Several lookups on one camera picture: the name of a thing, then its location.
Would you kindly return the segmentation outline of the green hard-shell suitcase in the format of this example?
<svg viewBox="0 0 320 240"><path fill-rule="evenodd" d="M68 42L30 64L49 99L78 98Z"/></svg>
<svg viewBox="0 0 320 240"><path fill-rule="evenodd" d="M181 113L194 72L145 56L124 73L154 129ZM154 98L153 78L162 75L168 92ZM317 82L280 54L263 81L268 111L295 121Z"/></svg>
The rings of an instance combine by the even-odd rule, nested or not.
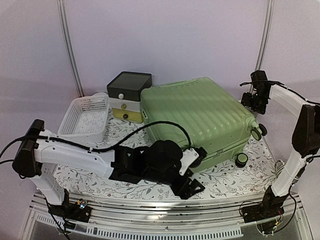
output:
<svg viewBox="0 0 320 240"><path fill-rule="evenodd" d="M142 90L140 106L152 142L171 140L182 149L203 148L207 155L194 173L226 160L248 160L244 147L259 141L266 128L237 99L208 77L167 83Z"/></svg>

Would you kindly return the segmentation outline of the drawer cabinet with dark top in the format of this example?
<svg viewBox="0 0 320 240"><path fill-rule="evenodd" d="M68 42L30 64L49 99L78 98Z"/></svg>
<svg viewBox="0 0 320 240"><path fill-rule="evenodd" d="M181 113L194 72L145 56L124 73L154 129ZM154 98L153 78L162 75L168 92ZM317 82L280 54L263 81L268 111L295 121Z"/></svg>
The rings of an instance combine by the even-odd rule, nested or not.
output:
<svg viewBox="0 0 320 240"><path fill-rule="evenodd" d="M150 73L121 72L106 86L113 116L121 120L142 123L141 92L151 86Z"/></svg>

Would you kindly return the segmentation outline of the white plastic mesh basket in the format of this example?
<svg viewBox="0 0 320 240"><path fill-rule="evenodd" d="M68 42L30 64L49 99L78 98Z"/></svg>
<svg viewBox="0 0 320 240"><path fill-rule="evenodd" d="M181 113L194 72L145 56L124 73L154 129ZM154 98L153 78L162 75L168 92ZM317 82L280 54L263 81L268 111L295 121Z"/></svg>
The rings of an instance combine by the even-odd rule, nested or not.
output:
<svg viewBox="0 0 320 240"><path fill-rule="evenodd" d="M101 142L108 113L109 98L104 92L76 98L70 103L57 135L74 142Z"/></svg>

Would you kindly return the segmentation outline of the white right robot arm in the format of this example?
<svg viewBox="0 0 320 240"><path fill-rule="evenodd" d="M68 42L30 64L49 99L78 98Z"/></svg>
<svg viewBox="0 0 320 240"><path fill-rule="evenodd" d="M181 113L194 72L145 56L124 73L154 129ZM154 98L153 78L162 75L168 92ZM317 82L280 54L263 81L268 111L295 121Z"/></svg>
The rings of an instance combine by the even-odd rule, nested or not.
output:
<svg viewBox="0 0 320 240"><path fill-rule="evenodd" d="M241 103L251 111L265 114L270 100L278 103L295 118L291 137L291 151L283 170L266 189L260 203L240 209L245 223L257 222L284 214L283 204L291 196L293 185L300 179L306 166L320 156L320 105L310 101L275 80L268 80L265 71L250 75L253 92L245 92Z"/></svg>

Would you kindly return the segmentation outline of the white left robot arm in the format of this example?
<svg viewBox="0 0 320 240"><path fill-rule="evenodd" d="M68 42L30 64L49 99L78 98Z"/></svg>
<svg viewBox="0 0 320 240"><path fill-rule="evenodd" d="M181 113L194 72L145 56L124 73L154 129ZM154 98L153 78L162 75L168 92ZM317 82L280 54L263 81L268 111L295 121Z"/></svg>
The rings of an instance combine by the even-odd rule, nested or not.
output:
<svg viewBox="0 0 320 240"><path fill-rule="evenodd" d="M190 141L185 147L172 140L157 140L136 148L123 146L122 141L107 148L94 148L53 134L40 119L16 141L19 148L11 160L12 169L35 184L45 197L49 214L61 217L67 227L71 221L88 223L92 208L84 199L70 202L68 190L53 176L54 165L79 168L130 184L145 180L168 185L183 200L204 190L199 181L192 179L192 168L200 165L207 152Z"/></svg>

